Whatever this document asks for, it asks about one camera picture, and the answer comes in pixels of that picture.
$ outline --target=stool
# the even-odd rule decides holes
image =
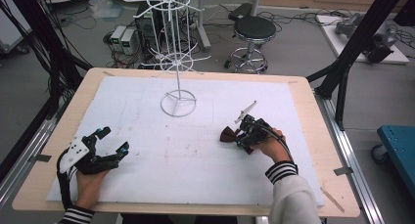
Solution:
[[[225,63],[226,68],[232,65],[234,72],[238,69],[256,72],[268,69],[265,56],[255,46],[261,46],[275,37],[274,23],[260,17],[243,17],[235,22],[235,36],[248,42],[248,47],[235,50]]]

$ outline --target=white sleeve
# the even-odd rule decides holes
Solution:
[[[321,224],[314,194],[307,181],[297,175],[295,164],[279,162],[265,174],[274,184],[274,201],[269,213],[269,223]]]

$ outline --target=black stool seat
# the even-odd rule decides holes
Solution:
[[[274,23],[260,17],[243,17],[235,22],[237,35],[248,39],[270,39],[276,30]]]

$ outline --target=striped cuff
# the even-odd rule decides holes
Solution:
[[[280,161],[272,165],[266,172],[265,175],[268,177],[272,184],[275,184],[278,180],[290,175],[298,175],[299,169],[297,165],[291,161]]]
[[[94,216],[94,211],[78,207],[72,206],[67,209],[64,218],[59,222],[62,224],[89,224],[92,221],[92,217]]]

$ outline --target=power supply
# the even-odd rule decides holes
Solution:
[[[124,35],[121,38],[121,45],[124,55],[133,55],[137,51],[138,40],[134,28],[125,30]]]
[[[126,29],[127,29],[126,26],[120,25],[113,32],[113,35],[111,35],[111,43],[113,44],[113,50],[118,51],[118,52],[123,51],[122,45],[121,45],[121,38]]]

